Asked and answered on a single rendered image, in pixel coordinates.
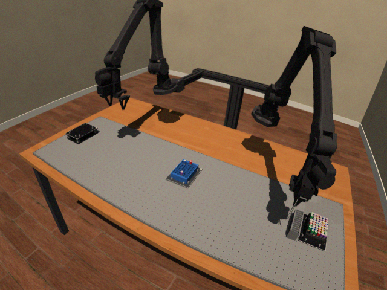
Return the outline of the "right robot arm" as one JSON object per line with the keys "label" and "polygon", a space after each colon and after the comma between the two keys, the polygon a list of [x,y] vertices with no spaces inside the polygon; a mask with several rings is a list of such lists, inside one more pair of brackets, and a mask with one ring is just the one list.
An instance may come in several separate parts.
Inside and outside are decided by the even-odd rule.
{"label": "right robot arm", "polygon": [[151,58],[149,59],[148,71],[150,74],[157,75],[157,84],[154,89],[170,90],[176,86],[176,83],[171,82],[169,78],[169,65],[163,55],[161,38],[162,7],[163,3],[159,0],[136,0],[130,17],[104,58],[106,68],[95,72],[99,96],[106,98],[109,92],[115,94],[120,92],[120,82],[117,82],[120,81],[120,70],[118,68],[121,68],[125,49],[147,11],[149,12],[151,31]]}

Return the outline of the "blue grid rack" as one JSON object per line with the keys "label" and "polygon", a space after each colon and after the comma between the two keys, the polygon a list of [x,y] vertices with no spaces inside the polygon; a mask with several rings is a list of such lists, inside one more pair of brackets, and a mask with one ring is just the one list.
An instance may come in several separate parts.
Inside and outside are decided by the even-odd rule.
{"label": "blue grid rack", "polygon": [[[186,164],[184,165],[183,160],[171,172],[171,178],[173,178],[174,180],[180,181],[182,183],[185,182],[185,184],[187,184],[187,182],[190,181],[190,179],[196,173],[198,169],[198,164],[192,163],[192,165],[190,165],[189,161],[186,160]],[[180,175],[181,171],[183,171],[183,176]]]}

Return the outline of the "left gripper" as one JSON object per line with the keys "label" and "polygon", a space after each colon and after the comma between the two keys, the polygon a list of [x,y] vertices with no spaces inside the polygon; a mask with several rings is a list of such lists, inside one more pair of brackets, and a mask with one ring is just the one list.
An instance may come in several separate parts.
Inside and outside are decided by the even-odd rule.
{"label": "left gripper", "polygon": [[[302,168],[302,171],[303,171],[305,174],[308,175],[308,173],[307,173],[303,168]],[[297,177],[298,177],[298,176],[296,176],[296,175],[292,175],[292,176],[291,176],[291,179],[290,179],[290,183],[289,183],[289,187],[290,187],[289,190],[294,192],[294,193],[293,193],[293,194],[294,194],[294,203],[293,203],[293,205],[295,205],[295,203],[296,203],[296,201],[297,201],[297,198],[296,198],[296,197],[297,197],[298,190],[299,190],[299,187],[296,187],[296,186],[295,186],[295,182],[296,182]],[[314,194],[315,196],[317,196],[318,192],[319,192],[319,187],[316,186],[315,191],[314,191],[313,194]],[[301,202],[302,202],[302,201],[298,200],[296,206],[299,205]],[[295,207],[296,207],[296,206],[295,206]]]}

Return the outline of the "white perforated base plate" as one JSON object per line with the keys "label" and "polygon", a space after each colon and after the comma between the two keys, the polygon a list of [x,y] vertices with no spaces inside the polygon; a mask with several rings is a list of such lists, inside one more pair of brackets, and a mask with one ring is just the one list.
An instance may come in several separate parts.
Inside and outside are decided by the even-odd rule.
{"label": "white perforated base plate", "polygon": [[[345,290],[343,204],[312,195],[294,208],[288,184],[101,116],[88,124],[98,133],[82,143],[65,134],[33,155],[134,219],[251,276],[286,290]],[[189,188],[165,180],[182,160],[202,168]],[[295,209],[328,218],[326,251],[286,237]]]}

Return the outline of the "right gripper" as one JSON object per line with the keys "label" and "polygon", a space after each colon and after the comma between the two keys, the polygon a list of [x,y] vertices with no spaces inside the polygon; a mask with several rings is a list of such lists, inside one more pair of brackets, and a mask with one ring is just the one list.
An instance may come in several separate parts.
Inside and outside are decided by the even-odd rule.
{"label": "right gripper", "polygon": [[[117,81],[117,82],[120,82],[120,81]],[[115,94],[115,93],[109,92],[107,96],[110,95],[110,101],[108,100],[107,96],[106,96],[105,100],[108,102],[109,106],[112,106],[112,99],[113,99],[113,98],[117,98],[117,99],[119,100],[119,102],[120,102],[120,105],[121,105],[121,107],[122,107],[122,110],[124,110],[125,107],[126,107],[126,104],[127,104],[128,100],[129,100],[129,98],[130,98],[130,95],[123,95],[123,96],[121,96],[122,93],[124,93],[124,94],[127,93],[127,90],[121,89],[121,82],[120,82],[120,92],[118,92],[118,93],[116,93],[116,94]],[[125,100],[124,107],[123,107],[123,100]]]}

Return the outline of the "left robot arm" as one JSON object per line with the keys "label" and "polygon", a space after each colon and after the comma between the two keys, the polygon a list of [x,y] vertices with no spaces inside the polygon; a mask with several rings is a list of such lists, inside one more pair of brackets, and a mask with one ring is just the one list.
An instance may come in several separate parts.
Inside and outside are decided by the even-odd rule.
{"label": "left robot arm", "polygon": [[284,72],[275,84],[271,83],[266,89],[265,102],[255,111],[256,115],[276,122],[278,105],[287,105],[291,96],[290,86],[310,54],[313,62],[313,121],[306,148],[308,155],[303,166],[308,175],[301,169],[295,182],[295,186],[299,187],[297,198],[302,202],[311,199],[316,186],[325,190],[335,182],[336,169],[330,160],[337,149],[330,63],[330,58],[336,54],[333,37],[303,26],[300,42]]}

